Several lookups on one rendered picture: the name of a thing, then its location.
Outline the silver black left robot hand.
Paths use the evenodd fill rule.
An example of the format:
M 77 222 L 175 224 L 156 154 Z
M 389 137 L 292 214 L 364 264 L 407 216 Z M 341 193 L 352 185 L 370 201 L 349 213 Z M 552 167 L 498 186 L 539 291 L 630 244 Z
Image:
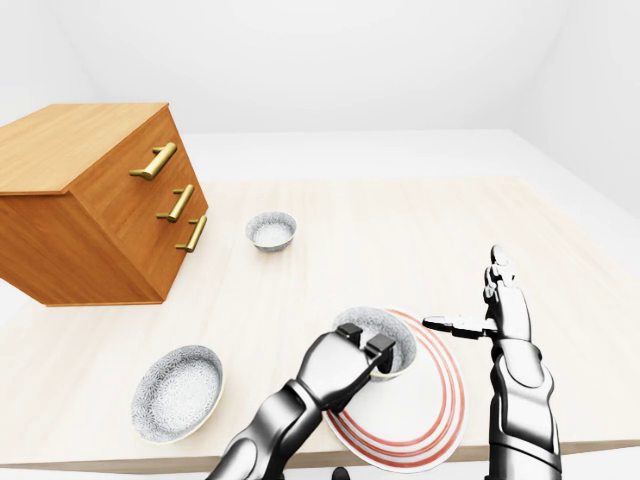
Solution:
M 321 411 L 341 412 L 378 369 L 389 373 L 395 340 L 377 334 L 360 347 L 363 330 L 353 323 L 321 335 L 307 350 L 296 381 Z

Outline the wooden cabinet drawer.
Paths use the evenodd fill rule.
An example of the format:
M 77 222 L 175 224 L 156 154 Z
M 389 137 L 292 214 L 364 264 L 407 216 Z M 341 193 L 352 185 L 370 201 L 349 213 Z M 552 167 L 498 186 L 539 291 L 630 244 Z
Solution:
M 179 218 L 174 222 L 159 219 L 159 213 L 171 212 L 181 197 L 180 191 L 189 185 L 194 191 Z M 182 258 L 184 252 L 175 246 L 189 239 L 193 229 L 189 221 L 206 210 L 189 158 L 179 150 L 151 181 L 125 173 L 114 187 L 103 218 L 138 268 L 151 276 Z
M 163 148 L 170 142 L 176 145 L 176 151 L 154 179 L 130 174 L 156 158 L 154 148 Z M 158 213 L 169 212 L 178 200 L 173 191 L 189 184 L 195 191 L 180 220 L 170 223 L 158 219 Z M 72 192 L 110 234 L 127 245 L 168 242 L 180 233 L 184 221 L 206 211 L 198 181 L 166 107 L 79 178 Z
M 188 184 L 193 184 L 195 190 L 180 218 L 175 223 L 157 219 L 157 213 L 168 212 L 177 201 L 178 195 L 174 195 L 173 190 Z M 175 248 L 176 244 L 186 243 L 191 236 L 194 226 L 188 221 L 205 215 L 208 208 L 201 185 L 196 180 L 164 187 L 160 193 L 160 199 L 155 200 L 135 224 L 135 236 L 131 238 L 134 260 L 155 292 L 155 301 L 167 298 L 188 253 Z

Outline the patterned grey bowl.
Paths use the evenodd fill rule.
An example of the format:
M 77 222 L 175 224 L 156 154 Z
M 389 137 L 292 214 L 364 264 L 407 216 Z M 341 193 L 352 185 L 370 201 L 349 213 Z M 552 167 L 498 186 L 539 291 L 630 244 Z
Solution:
M 201 345 L 174 349 L 157 360 L 136 387 L 132 427 L 153 444 L 180 441 L 209 419 L 224 386 L 222 362 L 214 351 Z
M 395 379 L 404 373 L 414 362 L 417 355 L 417 343 L 409 327 L 387 310 L 374 307 L 353 307 L 341 312 L 333 321 L 332 328 L 352 323 L 362 329 L 362 342 L 366 343 L 377 334 L 394 340 L 393 362 L 389 373 L 372 371 L 372 381 L 382 382 Z
M 296 220 L 285 212 L 263 212 L 246 225 L 245 235 L 259 250 L 277 252 L 285 249 L 297 230 Z

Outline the white plate with red rings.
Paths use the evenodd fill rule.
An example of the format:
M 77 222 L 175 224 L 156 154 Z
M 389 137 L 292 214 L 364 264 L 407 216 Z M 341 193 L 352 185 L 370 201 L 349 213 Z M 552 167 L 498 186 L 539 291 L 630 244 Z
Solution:
M 395 379 L 365 385 L 338 414 L 324 419 L 364 462 L 394 473 L 417 473 L 446 461 L 461 443 L 468 401 L 455 355 L 436 333 L 404 312 L 384 309 L 414 334 L 417 355 Z

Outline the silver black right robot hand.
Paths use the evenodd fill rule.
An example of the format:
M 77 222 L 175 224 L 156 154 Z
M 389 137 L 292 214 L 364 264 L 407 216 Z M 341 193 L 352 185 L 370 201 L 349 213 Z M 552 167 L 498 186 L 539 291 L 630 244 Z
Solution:
M 484 272 L 485 316 L 428 316 L 422 320 L 424 327 L 461 338 L 531 341 L 528 307 L 522 290 L 515 285 L 509 259 L 499 245 L 492 246 L 490 257 L 491 264 Z

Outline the wooden cabinet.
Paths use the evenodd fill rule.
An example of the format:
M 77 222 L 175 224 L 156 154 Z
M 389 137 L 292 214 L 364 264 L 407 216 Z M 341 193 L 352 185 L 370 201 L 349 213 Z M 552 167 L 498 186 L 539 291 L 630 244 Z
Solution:
M 72 186 L 165 103 L 54 104 L 0 127 L 0 278 L 48 306 L 155 304 Z

